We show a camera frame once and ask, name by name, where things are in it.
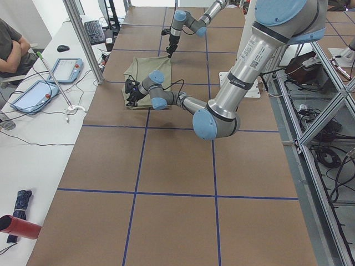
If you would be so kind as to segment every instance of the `light blue robot joint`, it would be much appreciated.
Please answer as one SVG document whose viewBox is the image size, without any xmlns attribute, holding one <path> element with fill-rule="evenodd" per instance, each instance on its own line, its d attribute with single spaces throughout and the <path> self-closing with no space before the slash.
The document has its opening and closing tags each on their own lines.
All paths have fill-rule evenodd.
<svg viewBox="0 0 355 266">
<path fill-rule="evenodd" d="M 295 37 L 292 37 L 288 41 L 287 44 L 291 45 L 291 44 L 302 44 L 302 43 L 315 42 L 317 40 L 322 39 L 325 32 L 326 32 L 326 29 L 323 28 L 323 29 L 317 30 L 316 32 L 311 32 L 311 33 L 307 33 L 304 35 L 295 36 Z"/>
<path fill-rule="evenodd" d="M 203 140 L 214 140 L 217 136 L 217 124 L 206 109 L 198 110 L 192 118 L 195 133 Z"/>
<path fill-rule="evenodd" d="M 183 10 L 177 10 L 175 12 L 174 19 L 176 21 L 185 21 L 186 20 L 186 12 Z"/>
<path fill-rule="evenodd" d="M 150 101 L 154 110 L 162 110 L 168 106 L 168 103 L 164 98 L 155 97 L 152 98 Z"/>
<path fill-rule="evenodd" d="M 197 30 L 196 34 L 197 36 L 199 37 L 203 37 L 206 35 L 206 32 L 207 32 L 207 28 L 206 27 L 201 27 Z"/>
<path fill-rule="evenodd" d="M 307 0 L 257 1 L 255 18 L 264 26 L 277 26 L 294 18 L 305 6 Z"/>
<path fill-rule="evenodd" d="M 159 70 L 154 70 L 149 74 L 149 78 L 158 84 L 162 84 L 165 80 L 163 72 Z"/>
</svg>

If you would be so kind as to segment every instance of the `robotic arm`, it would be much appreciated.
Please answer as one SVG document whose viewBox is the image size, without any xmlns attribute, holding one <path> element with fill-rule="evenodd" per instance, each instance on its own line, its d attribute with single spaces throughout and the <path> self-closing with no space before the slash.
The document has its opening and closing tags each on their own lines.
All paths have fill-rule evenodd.
<svg viewBox="0 0 355 266">
<path fill-rule="evenodd" d="M 174 20 L 171 25 L 171 29 L 164 29 L 161 32 L 161 35 L 170 34 L 169 46 L 166 47 L 166 51 L 169 54 L 168 57 L 171 58 L 173 52 L 176 51 L 184 25 L 196 33 L 197 36 L 203 37 L 207 31 L 206 27 L 211 23 L 219 11 L 224 9 L 229 4 L 229 2 L 230 1 L 228 0 L 216 0 L 198 21 L 193 18 L 190 12 L 177 10 L 174 14 Z"/>
<path fill-rule="evenodd" d="M 152 72 L 142 85 L 132 89 L 131 95 L 136 92 L 138 98 L 143 98 L 150 94 L 157 110 L 174 104 L 189 111 L 194 115 L 192 123 L 197 136 L 204 140 L 231 136 L 240 127 L 236 110 L 241 100 L 275 50 L 323 37 L 327 4 L 328 0 L 257 0 L 253 34 L 216 98 L 207 103 L 186 93 L 164 91 L 164 76 L 159 71 Z"/>
</svg>

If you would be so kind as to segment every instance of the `red cylinder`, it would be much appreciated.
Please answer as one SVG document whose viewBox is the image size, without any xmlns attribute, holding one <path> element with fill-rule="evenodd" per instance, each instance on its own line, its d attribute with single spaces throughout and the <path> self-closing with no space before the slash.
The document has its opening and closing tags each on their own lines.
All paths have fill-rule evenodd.
<svg viewBox="0 0 355 266">
<path fill-rule="evenodd" d="M 41 226 L 27 222 L 11 215 L 0 218 L 0 232 L 12 234 L 14 236 L 37 239 Z"/>
</svg>

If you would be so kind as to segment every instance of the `brown cardboard table surface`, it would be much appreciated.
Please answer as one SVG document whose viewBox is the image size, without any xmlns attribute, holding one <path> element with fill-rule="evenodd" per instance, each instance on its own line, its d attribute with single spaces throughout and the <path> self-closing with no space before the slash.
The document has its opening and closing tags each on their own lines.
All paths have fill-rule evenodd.
<svg viewBox="0 0 355 266">
<path fill-rule="evenodd" d="M 215 141 L 176 106 L 124 106 L 123 72 L 133 57 L 166 55 L 172 16 L 128 11 L 28 266 L 317 265 L 266 93 L 244 99 L 240 132 Z M 206 37 L 182 35 L 172 81 L 213 98 L 243 26 L 228 8 Z"/>
</svg>

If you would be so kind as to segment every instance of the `folded umbrella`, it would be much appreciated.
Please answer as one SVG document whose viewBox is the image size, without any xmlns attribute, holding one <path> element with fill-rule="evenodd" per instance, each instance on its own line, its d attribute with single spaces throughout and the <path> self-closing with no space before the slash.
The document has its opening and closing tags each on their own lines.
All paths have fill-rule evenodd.
<svg viewBox="0 0 355 266">
<path fill-rule="evenodd" d="M 31 190 L 20 190 L 17 192 L 17 199 L 15 203 L 15 209 L 12 216 L 26 220 L 26 213 L 28 207 L 29 198 L 32 195 Z M 6 243 L 16 243 L 17 236 L 9 235 Z"/>
</svg>

